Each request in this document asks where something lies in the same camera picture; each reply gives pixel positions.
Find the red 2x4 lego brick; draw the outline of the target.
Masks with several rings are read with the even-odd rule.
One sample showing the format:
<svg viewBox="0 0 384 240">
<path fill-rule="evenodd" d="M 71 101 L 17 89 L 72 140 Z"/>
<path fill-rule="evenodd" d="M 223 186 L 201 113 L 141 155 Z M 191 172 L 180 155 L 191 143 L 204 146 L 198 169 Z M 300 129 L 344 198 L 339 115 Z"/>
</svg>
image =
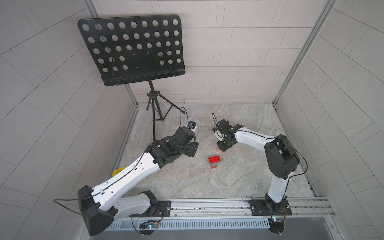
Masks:
<svg viewBox="0 0 384 240">
<path fill-rule="evenodd" d="M 220 156 L 214 156 L 209 158 L 209 164 L 210 165 L 216 165 L 221 162 Z"/>
</svg>

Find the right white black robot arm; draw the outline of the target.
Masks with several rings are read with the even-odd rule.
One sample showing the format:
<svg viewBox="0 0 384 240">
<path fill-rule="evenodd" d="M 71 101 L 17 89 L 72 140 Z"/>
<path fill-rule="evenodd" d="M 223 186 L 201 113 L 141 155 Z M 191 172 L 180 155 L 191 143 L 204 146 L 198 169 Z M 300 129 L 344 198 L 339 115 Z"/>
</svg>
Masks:
<svg viewBox="0 0 384 240">
<path fill-rule="evenodd" d="M 275 213 L 286 199 L 290 178 L 294 176 L 300 158 L 284 135 L 277 137 L 263 135 L 242 125 L 231 126 L 226 120 L 216 123 L 214 135 L 219 139 L 217 146 L 222 152 L 236 143 L 246 144 L 266 154 L 269 170 L 272 173 L 270 188 L 265 196 L 265 209 Z"/>
</svg>

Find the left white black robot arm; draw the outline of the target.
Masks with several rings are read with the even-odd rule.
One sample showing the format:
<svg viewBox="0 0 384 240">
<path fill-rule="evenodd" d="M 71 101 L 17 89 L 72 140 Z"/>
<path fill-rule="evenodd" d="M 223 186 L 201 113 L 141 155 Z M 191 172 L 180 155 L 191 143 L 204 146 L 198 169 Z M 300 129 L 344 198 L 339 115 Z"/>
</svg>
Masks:
<svg viewBox="0 0 384 240">
<path fill-rule="evenodd" d="M 128 167 L 105 182 L 78 190 L 79 210 L 89 235 L 96 236 L 119 217 L 151 217 L 158 200 L 151 191 L 135 197 L 124 194 L 147 176 L 173 163 L 182 155 L 194 157 L 199 143 L 195 136 L 196 123 L 177 128 L 172 136 L 153 141 L 141 156 Z"/>
</svg>

